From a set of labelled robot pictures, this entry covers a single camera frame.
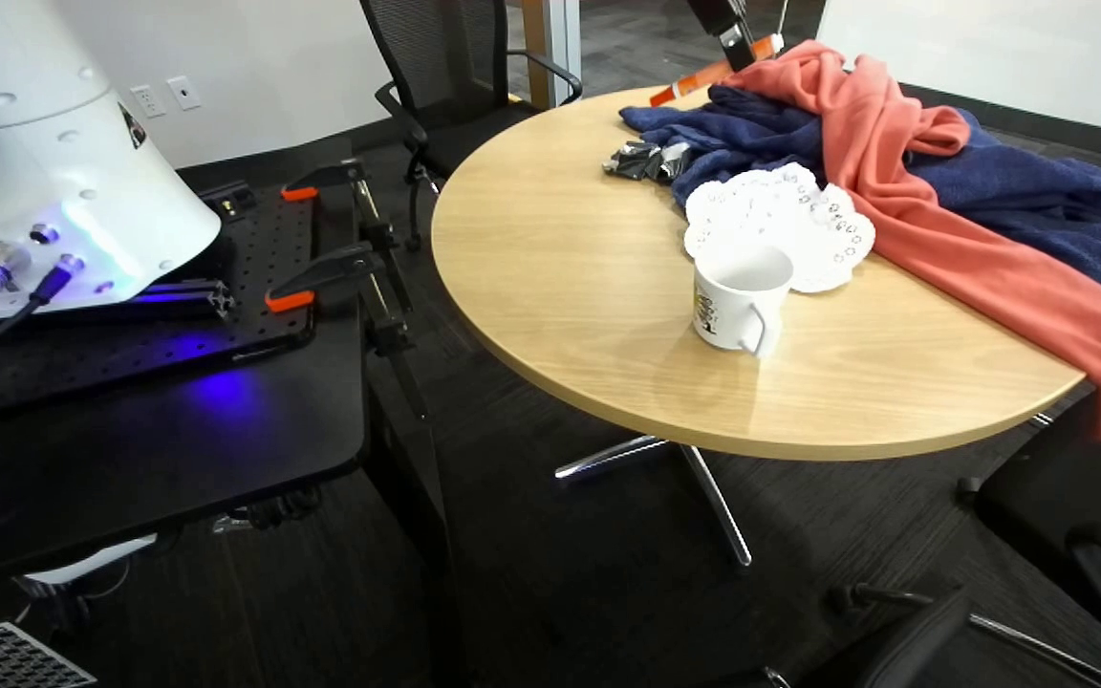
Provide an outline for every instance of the round table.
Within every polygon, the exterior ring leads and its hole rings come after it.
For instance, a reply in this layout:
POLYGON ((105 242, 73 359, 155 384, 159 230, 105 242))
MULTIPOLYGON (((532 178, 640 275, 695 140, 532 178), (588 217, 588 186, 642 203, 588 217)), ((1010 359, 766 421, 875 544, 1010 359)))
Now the round table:
POLYGON ((987 438, 1084 383, 881 257, 834 294, 793 294, 766 359, 707 347, 670 186, 606 174, 635 137, 620 105, 647 95, 592 95, 496 135, 438 203, 453 302, 541 391, 673 442, 858 461, 987 438))

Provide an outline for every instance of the orange cloth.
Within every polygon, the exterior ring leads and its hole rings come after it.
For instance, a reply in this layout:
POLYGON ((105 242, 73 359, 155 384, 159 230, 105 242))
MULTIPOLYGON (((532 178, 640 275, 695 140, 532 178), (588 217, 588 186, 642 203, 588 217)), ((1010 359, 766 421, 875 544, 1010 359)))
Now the orange cloth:
POLYGON ((972 130, 961 112, 923 105, 884 61, 862 58, 844 67, 822 43, 757 61, 733 82, 822 118, 828 178, 851 186, 875 223, 881 257, 1084 368, 1101 391, 1101 282, 946 210, 936 191, 907 172, 907 151, 965 150, 972 130))

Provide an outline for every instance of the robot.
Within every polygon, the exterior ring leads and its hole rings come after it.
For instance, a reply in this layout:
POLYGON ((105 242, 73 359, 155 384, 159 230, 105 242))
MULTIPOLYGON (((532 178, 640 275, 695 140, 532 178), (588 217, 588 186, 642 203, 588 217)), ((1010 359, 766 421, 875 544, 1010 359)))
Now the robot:
POLYGON ((132 302, 220 230, 49 0, 0 0, 0 321, 54 267, 40 314, 132 302))

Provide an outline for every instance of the white ceramic cup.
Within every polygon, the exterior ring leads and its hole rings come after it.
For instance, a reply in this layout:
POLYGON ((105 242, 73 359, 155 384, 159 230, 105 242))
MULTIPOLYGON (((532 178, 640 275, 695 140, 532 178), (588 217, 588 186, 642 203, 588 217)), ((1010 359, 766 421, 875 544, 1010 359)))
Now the white ceramic cup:
POLYGON ((782 333, 793 257, 768 242, 728 242, 695 253, 695 333, 723 353, 761 355, 782 333))

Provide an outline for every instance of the blue jacket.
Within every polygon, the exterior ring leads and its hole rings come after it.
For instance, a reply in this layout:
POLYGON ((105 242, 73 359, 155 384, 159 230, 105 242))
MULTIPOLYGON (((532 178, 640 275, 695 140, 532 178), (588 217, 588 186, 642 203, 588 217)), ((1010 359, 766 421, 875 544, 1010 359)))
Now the blue jacket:
MULTIPOLYGON (((684 203, 705 178, 800 159, 822 178, 822 122, 812 112, 715 82, 695 112, 622 105, 642 140, 690 140, 694 156, 673 174, 684 203)), ((1010 145, 978 127, 955 156, 913 156, 907 166, 933 183, 936 203, 1031 243, 1101 282, 1101 166, 1010 145)))

